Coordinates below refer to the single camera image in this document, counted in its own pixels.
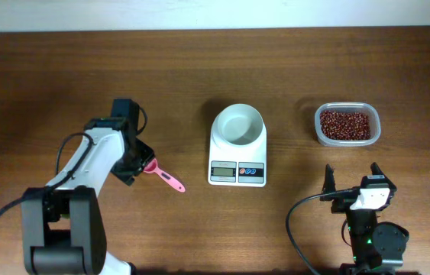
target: white cup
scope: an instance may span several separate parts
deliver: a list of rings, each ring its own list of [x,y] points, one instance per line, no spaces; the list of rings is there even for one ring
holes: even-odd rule
[[[244,147],[260,139],[264,128],[260,113],[246,104],[228,106],[217,120],[217,130],[222,139],[236,147]]]

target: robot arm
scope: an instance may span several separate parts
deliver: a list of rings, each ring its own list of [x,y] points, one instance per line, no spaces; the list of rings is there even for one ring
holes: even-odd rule
[[[109,172],[127,185],[154,158],[154,152],[136,138],[138,105],[116,99],[110,118],[92,119],[85,133],[93,145],[79,168],[53,192],[21,204],[24,265],[28,273],[135,273],[133,264],[107,252],[105,230],[97,196]],[[67,165],[47,186],[63,180],[86,152],[83,138]],[[24,196],[38,189],[28,189]],[[52,230],[49,223],[70,219],[70,230]]]

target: bowl of beans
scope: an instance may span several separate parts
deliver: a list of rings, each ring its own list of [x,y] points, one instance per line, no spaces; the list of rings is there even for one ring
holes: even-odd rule
[[[380,117],[366,103],[327,103],[315,113],[318,141],[324,146],[353,147],[373,144],[381,135]]]

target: red beans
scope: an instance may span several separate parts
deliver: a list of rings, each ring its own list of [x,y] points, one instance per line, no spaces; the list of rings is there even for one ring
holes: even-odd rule
[[[369,118],[359,112],[324,111],[320,114],[320,125],[327,138],[340,141],[370,139]]]

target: cable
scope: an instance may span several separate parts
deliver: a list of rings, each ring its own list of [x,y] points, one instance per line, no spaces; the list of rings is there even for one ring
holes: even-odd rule
[[[350,245],[349,243],[347,243],[347,240],[345,239],[345,233],[344,233],[344,231],[345,231],[345,225],[347,224],[347,219],[345,219],[344,220],[344,223],[342,224],[342,231],[341,231],[341,234],[342,234],[342,240],[344,240],[344,243],[345,244],[347,244],[348,246],[350,246],[350,247],[352,247],[352,245]]]
[[[293,235],[291,234],[291,229],[289,229],[289,218],[291,218],[291,214],[293,213],[293,211],[300,206],[301,204],[308,202],[312,199],[317,199],[323,196],[334,196],[337,194],[342,194],[342,193],[350,193],[350,192],[354,192],[355,189],[344,189],[344,190],[339,190],[339,191],[335,191],[335,192],[330,192],[330,193],[326,193],[326,194],[318,194],[318,195],[313,195],[313,196],[309,196],[307,198],[304,198],[302,200],[300,200],[299,202],[297,202],[295,205],[293,205],[293,207],[289,210],[288,215],[286,216],[286,230],[288,232],[288,236],[289,239],[291,240],[291,243],[293,244],[293,247],[296,249],[296,252],[298,252],[299,256],[301,257],[301,259],[305,262],[306,266],[312,271],[313,274],[315,275],[320,275],[320,273],[318,271],[316,271],[316,269],[309,263],[309,260],[305,257],[305,255],[303,255],[303,253],[301,252],[301,250],[299,249],[299,246],[296,244],[296,241],[293,238]]]
[[[137,135],[141,134],[141,132],[145,130],[145,127],[147,126],[147,120],[148,120],[147,113],[145,112],[145,110],[140,106],[138,106],[138,108],[140,108],[142,114],[144,114],[144,126],[142,126],[140,130],[137,131]]]
[[[0,218],[2,215],[4,215],[4,213],[6,213],[9,209],[19,205],[20,203],[27,201],[29,199],[33,199],[36,198],[37,196],[43,196],[46,193],[51,193],[52,191],[54,191],[56,188],[62,186],[64,183],[67,182],[67,180],[70,179],[70,177],[72,177],[72,175],[79,169],[81,163],[84,161],[84,159],[86,158],[87,154],[90,152],[92,146],[94,145],[94,140],[92,139],[92,137],[86,133],[75,133],[75,134],[71,134],[68,137],[65,138],[65,140],[63,140],[62,145],[60,146],[60,149],[63,149],[63,147],[65,146],[65,144],[73,137],[78,136],[78,135],[82,135],[86,138],[89,139],[89,143],[87,144],[87,148],[84,151],[84,153],[82,153],[82,155],[80,156],[79,160],[77,160],[76,165],[74,165],[74,167],[71,169],[71,171],[67,172],[67,175],[61,179],[61,181],[59,181],[58,183],[53,184],[52,186],[45,186],[43,189],[41,189],[38,192],[34,192],[32,194],[29,194],[27,196],[22,196],[18,199],[15,199],[14,201],[8,203],[7,205],[5,205],[4,207],[2,207],[0,209]]]

